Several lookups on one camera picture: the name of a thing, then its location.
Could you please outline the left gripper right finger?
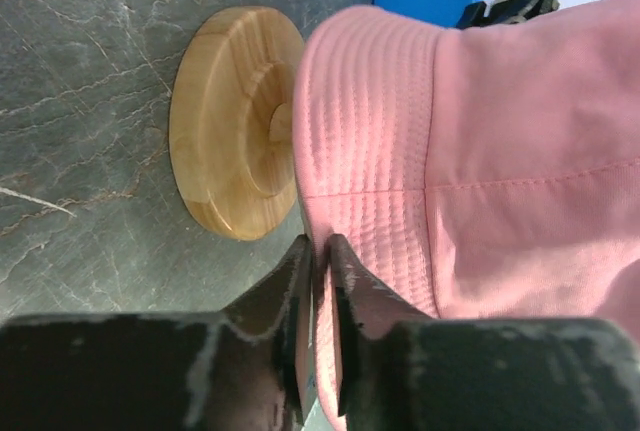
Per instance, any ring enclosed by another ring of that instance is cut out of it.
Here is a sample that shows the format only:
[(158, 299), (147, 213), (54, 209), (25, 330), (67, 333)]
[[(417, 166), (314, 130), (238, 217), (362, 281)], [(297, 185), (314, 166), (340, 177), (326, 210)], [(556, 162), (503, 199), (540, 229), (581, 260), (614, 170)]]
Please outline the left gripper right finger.
[(339, 234), (338, 413), (351, 430), (635, 430), (639, 351), (598, 319), (436, 320)]

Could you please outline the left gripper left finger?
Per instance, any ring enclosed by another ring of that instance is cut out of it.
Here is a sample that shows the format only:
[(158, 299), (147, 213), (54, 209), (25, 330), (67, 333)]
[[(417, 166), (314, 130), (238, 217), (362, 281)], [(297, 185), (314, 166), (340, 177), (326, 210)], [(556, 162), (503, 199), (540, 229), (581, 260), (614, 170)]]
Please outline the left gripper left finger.
[(296, 430), (305, 286), (297, 237), (213, 312), (31, 314), (1, 326), (5, 430)]

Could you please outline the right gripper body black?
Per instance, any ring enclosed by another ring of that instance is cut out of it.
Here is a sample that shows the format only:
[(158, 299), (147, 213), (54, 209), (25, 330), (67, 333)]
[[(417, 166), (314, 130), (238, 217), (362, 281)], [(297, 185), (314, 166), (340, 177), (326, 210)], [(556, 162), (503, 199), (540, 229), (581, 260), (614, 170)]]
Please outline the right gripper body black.
[(497, 24), (519, 24), (560, 8), (558, 0), (501, 0), (467, 5), (456, 28), (482, 28)]

